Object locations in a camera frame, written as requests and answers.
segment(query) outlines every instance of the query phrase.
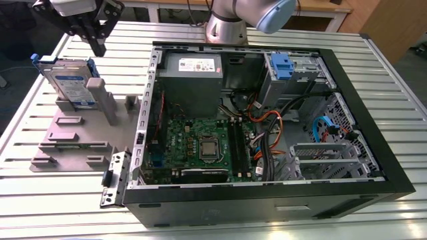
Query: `wooden cabinet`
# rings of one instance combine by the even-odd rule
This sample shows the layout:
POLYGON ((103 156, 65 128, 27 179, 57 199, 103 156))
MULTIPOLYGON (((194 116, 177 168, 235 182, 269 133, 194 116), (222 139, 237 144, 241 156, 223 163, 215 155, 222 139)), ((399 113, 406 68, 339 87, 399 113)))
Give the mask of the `wooden cabinet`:
POLYGON ((366 33, 394 64, 427 32, 427 0, 347 0, 341 33, 366 33))

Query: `slotted metal table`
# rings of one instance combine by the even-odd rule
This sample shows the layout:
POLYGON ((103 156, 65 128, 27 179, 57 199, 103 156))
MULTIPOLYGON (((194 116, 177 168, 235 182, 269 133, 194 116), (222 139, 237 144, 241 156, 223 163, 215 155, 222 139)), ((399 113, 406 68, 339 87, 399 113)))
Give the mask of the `slotted metal table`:
MULTIPOLYGON (((203 42, 202 28, 121 22, 95 57, 117 98, 145 92, 153 41, 203 42)), ((58 107, 42 76, 0 138, 0 238, 98 239, 421 239, 427 237, 427 110, 369 39, 358 34, 250 29, 253 45, 333 49, 417 192, 326 220, 147 229, 126 208, 101 209, 102 172, 30 171, 58 107)), ((94 56, 90 45, 63 37, 59 57, 94 56)))

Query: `green circuit board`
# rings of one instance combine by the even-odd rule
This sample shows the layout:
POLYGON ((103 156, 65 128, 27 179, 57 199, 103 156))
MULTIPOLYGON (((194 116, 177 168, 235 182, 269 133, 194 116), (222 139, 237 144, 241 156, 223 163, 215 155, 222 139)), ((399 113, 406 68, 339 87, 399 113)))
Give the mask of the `green circuit board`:
MULTIPOLYGON (((242 124, 245 136, 250 137, 254 132, 254 124, 245 122, 242 124)), ((215 119, 171 119, 167 123, 166 136, 166 152, 163 155, 163 164, 158 169, 153 170, 157 173, 154 176, 157 184, 170 184, 171 169, 189 168, 213 168, 229 170, 230 182, 253 182, 255 180, 251 160, 249 166, 250 175, 237 176, 233 172, 233 155, 230 152, 229 143, 229 120, 215 119), (203 160, 202 142, 213 141, 218 143, 218 159, 203 160)))

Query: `cpu socket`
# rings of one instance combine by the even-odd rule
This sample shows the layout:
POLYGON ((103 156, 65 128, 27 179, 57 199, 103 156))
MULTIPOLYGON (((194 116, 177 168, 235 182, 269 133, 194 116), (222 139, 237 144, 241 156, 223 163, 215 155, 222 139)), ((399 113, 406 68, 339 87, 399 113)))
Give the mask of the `cpu socket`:
POLYGON ((199 158, 207 164, 213 164, 221 159, 221 145, 218 137, 203 136, 199 138, 199 158))

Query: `power supply label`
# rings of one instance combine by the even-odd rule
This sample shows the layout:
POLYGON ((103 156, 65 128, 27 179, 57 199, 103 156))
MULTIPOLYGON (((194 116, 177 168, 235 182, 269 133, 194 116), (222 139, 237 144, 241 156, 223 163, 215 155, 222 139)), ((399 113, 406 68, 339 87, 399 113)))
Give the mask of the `power supply label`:
POLYGON ((82 76, 55 76, 58 86, 73 102, 74 106, 79 109, 91 109, 95 106, 95 99, 93 93, 86 87, 86 79, 82 76))
POLYGON ((215 72, 215 60, 211 58, 182 58, 181 72, 215 72))

